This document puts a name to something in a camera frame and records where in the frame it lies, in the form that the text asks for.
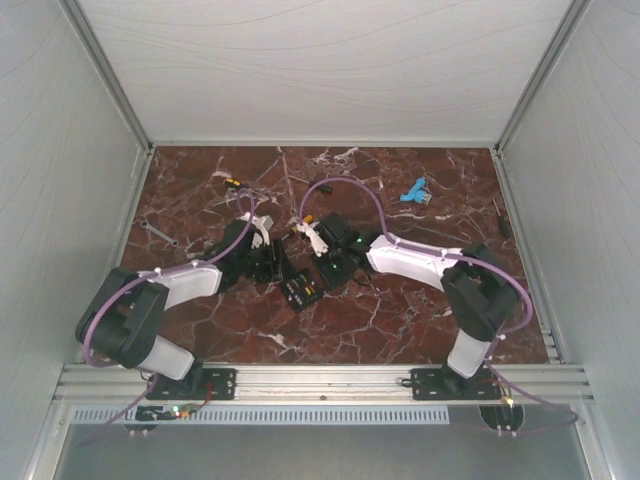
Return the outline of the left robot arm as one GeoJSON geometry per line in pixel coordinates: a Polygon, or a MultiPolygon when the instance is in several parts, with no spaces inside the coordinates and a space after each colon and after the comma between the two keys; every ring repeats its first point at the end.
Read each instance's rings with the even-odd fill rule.
{"type": "Polygon", "coordinates": [[[280,280],[284,247],[270,238],[272,226],[268,215],[245,214],[225,228],[219,244],[188,264],[153,272],[112,269],[76,327],[87,359],[98,354],[124,368],[155,374],[150,398],[202,396],[207,382],[203,361],[160,335],[164,314],[191,300],[223,294],[241,278],[280,280]]]}

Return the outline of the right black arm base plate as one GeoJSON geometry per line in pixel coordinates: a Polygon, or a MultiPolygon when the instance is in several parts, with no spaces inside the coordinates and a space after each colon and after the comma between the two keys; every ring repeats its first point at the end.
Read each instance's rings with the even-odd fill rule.
{"type": "Polygon", "coordinates": [[[415,368],[402,381],[418,401],[489,401],[503,396],[499,381],[486,368],[465,379],[446,365],[440,368],[415,368]]]}

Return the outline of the black fuse box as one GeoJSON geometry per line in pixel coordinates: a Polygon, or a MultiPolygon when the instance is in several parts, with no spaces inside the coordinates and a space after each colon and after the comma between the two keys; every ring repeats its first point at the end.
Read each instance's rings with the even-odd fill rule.
{"type": "Polygon", "coordinates": [[[294,276],[280,283],[281,292],[291,309],[300,313],[319,301],[324,290],[314,280],[308,269],[297,272],[294,276]]]}

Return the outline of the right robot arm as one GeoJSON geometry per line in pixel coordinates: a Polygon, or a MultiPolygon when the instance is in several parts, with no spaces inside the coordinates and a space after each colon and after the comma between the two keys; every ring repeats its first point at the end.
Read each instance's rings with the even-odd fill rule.
{"type": "Polygon", "coordinates": [[[403,384],[415,400],[498,400],[498,382],[483,364],[500,328],[519,300],[512,283],[483,244],[442,250],[391,233],[359,232],[332,212],[300,231],[314,251],[324,285],[336,289],[358,271],[396,275],[444,293],[458,324],[446,362],[438,370],[415,369],[403,384]]]}

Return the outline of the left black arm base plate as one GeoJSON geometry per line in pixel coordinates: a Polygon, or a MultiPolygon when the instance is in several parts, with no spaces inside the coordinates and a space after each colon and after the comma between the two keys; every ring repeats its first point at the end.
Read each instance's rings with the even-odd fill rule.
{"type": "Polygon", "coordinates": [[[161,376],[145,398],[155,401],[228,401],[235,398],[237,370],[202,367],[193,370],[182,380],[161,376]]]}

